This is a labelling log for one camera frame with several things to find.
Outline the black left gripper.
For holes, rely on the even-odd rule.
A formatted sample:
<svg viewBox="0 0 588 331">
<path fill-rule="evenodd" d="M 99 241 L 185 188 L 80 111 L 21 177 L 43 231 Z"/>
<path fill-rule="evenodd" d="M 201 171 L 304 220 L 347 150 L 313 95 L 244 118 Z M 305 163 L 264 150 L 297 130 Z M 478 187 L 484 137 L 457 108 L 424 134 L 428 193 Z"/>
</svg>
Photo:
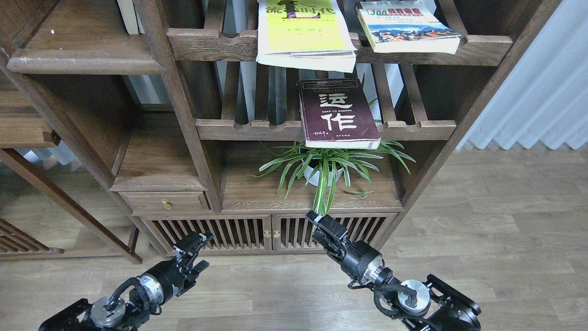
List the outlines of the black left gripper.
<svg viewBox="0 0 588 331">
<path fill-rule="evenodd" d="M 178 256 L 198 255 L 198 251 L 209 243 L 215 235 L 206 231 L 204 233 L 190 232 L 185 238 L 174 244 L 174 250 Z M 140 275 L 140 284 L 143 286 L 151 303 L 164 304 L 174 296 L 194 287 L 197 274 L 202 273 L 209 266 L 209 262 L 202 260 L 193 265 L 194 257 L 173 258 L 162 261 Z"/>
</svg>

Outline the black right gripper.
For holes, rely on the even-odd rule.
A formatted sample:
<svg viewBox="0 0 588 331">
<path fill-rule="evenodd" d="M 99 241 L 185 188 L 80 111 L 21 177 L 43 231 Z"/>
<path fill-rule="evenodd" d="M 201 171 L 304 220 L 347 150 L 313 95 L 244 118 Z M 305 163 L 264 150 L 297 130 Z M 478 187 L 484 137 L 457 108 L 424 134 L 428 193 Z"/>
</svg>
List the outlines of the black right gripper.
<svg viewBox="0 0 588 331">
<path fill-rule="evenodd" d="M 306 219 L 320 232 L 312 237 L 328 252 L 330 258 L 340 264 L 341 270 L 361 285 L 375 282 L 384 269 L 382 254 L 364 241 L 347 240 L 349 231 L 332 216 L 321 216 L 313 210 Z"/>
</svg>

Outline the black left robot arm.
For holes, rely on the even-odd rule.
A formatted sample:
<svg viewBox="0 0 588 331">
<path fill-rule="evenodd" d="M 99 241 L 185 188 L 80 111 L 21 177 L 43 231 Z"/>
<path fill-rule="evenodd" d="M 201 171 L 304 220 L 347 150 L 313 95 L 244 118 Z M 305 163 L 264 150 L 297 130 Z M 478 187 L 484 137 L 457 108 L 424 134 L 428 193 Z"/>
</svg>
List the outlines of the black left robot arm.
<svg viewBox="0 0 588 331">
<path fill-rule="evenodd" d="M 214 238 L 194 231 L 176 245 L 175 258 L 161 261 L 140 276 L 124 281 L 112 295 L 95 303 L 80 299 L 40 325 L 40 331 L 136 331 L 174 296 L 193 288 L 206 260 L 193 264 L 199 250 Z"/>
</svg>

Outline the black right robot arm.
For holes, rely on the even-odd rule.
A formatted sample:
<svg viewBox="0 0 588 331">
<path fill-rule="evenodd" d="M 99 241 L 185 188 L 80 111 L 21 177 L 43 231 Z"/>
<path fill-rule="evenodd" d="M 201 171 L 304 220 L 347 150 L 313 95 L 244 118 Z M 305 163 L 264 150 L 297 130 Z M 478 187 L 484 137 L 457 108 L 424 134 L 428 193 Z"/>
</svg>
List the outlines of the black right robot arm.
<svg viewBox="0 0 588 331">
<path fill-rule="evenodd" d="M 410 331 L 478 331 L 479 305 L 438 277 L 425 282 L 400 281 L 384 265 L 382 254 L 364 241 L 351 241 L 348 231 L 330 215 L 309 211 L 306 219 L 316 226 L 313 238 L 337 262 L 351 282 L 349 289 L 368 288 L 374 305 Z"/>
</svg>

